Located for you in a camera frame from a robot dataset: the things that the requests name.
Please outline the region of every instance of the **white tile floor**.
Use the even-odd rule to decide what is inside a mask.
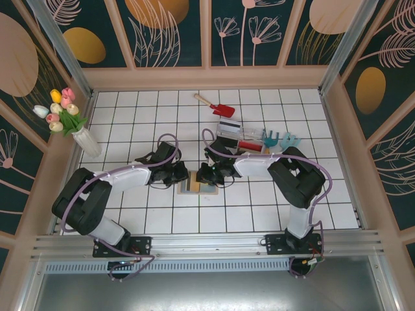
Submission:
[[[103,152],[96,159],[83,155],[80,166],[95,171],[124,166],[155,150],[154,141],[168,132],[177,136],[186,167],[197,170],[204,159],[200,132],[215,131],[219,117],[199,105],[195,93],[214,104],[232,105],[232,119],[244,126],[301,137],[298,148],[334,178],[314,220],[321,219],[325,229],[359,227],[316,89],[99,93],[90,129]],[[114,193],[105,215],[134,234],[279,231],[287,226],[289,206],[270,178],[241,178],[216,196],[181,195],[176,186]]]

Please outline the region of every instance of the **purple cable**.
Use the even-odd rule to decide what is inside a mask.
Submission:
[[[176,156],[176,154],[177,154],[177,152],[178,152],[178,149],[179,149],[179,142],[178,142],[178,140],[177,140],[177,137],[176,136],[174,136],[173,134],[170,134],[170,133],[165,133],[165,134],[163,134],[163,135],[161,135],[160,137],[159,137],[159,139],[158,139],[158,141],[157,141],[157,146],[159,146],[159,144],[160,144],[160,140],[161,140],[161,138],[163,138],[163,137],[165,137],[165,136],[171,136],[171,137],[173,137],[174,138],[174,140],[175,140],[175,142],[176,142],[176,148],[174,149],[174,152],[173,152],[173,154],[170,156],[170,157],[168,157],[166,160],[164,160],[164,161],[162,161],[162,162],[159,162],[159,163],[154,163],[154,164],[140,164],[140,165],[133,165],[133,164],[130,164],[130,165],[127,165],[126,167],[121,167],[121,168],[116,168],[115,170],[110,170],[110,171],[108,171],[108,172],[105,172],[105,173],[103,173],[103,174],[101,174],[101,175],[98,175],[98,176],[95,176],[94,178],[92,178],[92,179],[90,179],[90,180],[88,180],[83,186],[81,186],[81,188],[79,188],[79,190],[78,190],[78,192],[77,193],[75,193],[75,195],[73,196],[73,198],[71,199],[71,201],[69,202],[69,204],[67,205],[67,208],[66,208],[66,210],[65,210],[65,212],[64,212],[64,215],[63,215],[63,217],[62,217],[62,221],[61,221],[61,223],[60,223],[60,227],[61,227],[61,229],[62,229],[62,231],[63,232],[75,232],[76,230],[74,230],[74,229],[67,229],[66,228],[66,218],[67,218],[67,215],[69,214],[69,212],[70,212],[70,210],[72,209],[72,207],[73,207],[73,204],[75,203],[75,201],[79,198],[79,196],[81,195],[81,193],[82,193],[82,191],[84,191],[89,185],[91,185],[94,181],[97,181],[98,179],[100,179],[100,178],[103,178],[103,177],[106,177],[106,176],[110,176],[111,174],[114,174],[114,173],[118,173],[118,172],[124,172],[124,171],[126,171],[126,170],[133,170],[133,169],[135,169],[135,168],[146,168],[146,167],[158,167],[158,166],[160,166],[160,165],[163,165],[163,164],[165,164],[165,163],[167,163],[167,162],[169,162],[170,160],[173,160],[174,159],[174,157]],[[94,238],[94,239],[96,239],[97,241],[99,240],[98,238],[96,238],[95,236],[92,236],[92,235],[90,235],[90,237],[92,237],[92,238]],[[99,242],[101,242],[102,244],[104,244],[107,248],[109,248],[110,250],[112,250],[112,251],[114,251],[114,252],[116,252],[116,253],[118,253],[118,254],[120,254],[120,255],[124,255],[124,256],[129,256],[129,257],[135,257],[135,258],[137,258],[137,259],[143,259],[143,258],[150,258],[150,260],[144,265],[144,266],[142,266],[140,269],[138,269],[136,272],[134,272],[134,273],[131,273],[131,274],[129,274],[127,277],[125,277],[123,280],[125,281],[125,280],[127,280],[127,279],[131,279],[132,277],[134,277],[134,276],[136,276],[138,273],[140,273],[141,271],[143,271],[154,259],[155,259],[155,257],[153,256],[153,255],[137,255],[137,254],[133,254],[133,253],[126,253],[126,252],[124,252],[124,251],[120,251],[120,250],[118,250],[118,249],[116,249],[115,247],[113,247],[112,245],[110,245],[110,244],[108,244],[107,242],[105,242],[105,241],[99,241]],[[111,270],[110,270],[110,277],[112,278],[112,280],[114,281],[114,278],[113,278],[113,276],[112,276],[112,272],[114,271],[114,269],[116,269],[116,268],[118,268],[118,267],[120,267],[120,266],[131,266],[132,264],[118,264],[118,265],[116,265],[116,266],[114,266]]]
[[[249,154],[248,155],[223,154],[222,152],[218,152],[215,149],[213,149],[212,147],[210,147],[209,143],[206,141],[206,138],[205,138],[205,133],[206,132],[209,132],[211,134],[212,139],[215,138],[215,134],[213,134],[213,132],[208,128],[204,128],[202,130],[202,139],[203,139],[203,142],[205,143],[207,149],[212,151],[214,154],[217,154],[218,156],[228,157],[228,158],[232,158],[232,159],[248,159],[249,157],[269,159],[269,157],[270,157],[270,155],[268,155],[268,154],[252,154],[252,155],[249,155]],[[327,190],[321,196],[319,196],[317,199],[314,200],[313,204],[311,205],[310,216],[309,216],[309,224],[312,227],[316,227],[318,225],[320,226],[321,237],[322,237],[322,252],[321,252],[321,254],[322,254],[324,252],[323,223],[322,223],[321,220],[319,220],[316,224],[313,224],[313,213],[314,213],[314,209],[315,209],[317,203],[320,202],[321,200],[323,200],[323,198],[327,196],[327,194],[330,192],[331,188],[333,187],[333,179],[331,178],[329,172],[324,167],[322,167],[320,164],[318,164],[314,161],[311,161],[310,159],[307,159],[305,157],[298,157],[296,155],[287,155],[287,154],[277,154],[275,156],[276,157],[284,157],[286,159],[294,159],[294,160],[303,161],[303,162],[312,164],[316,168],[320,169],[327,176],[327,180],[329,181],[329,186],[328,186]],[[295,271],[292,271],[291,264],[292,264],[292,260],[290,260],[289,268],[290,268],[290,274],[294,276],[293,272],[295,272]]]

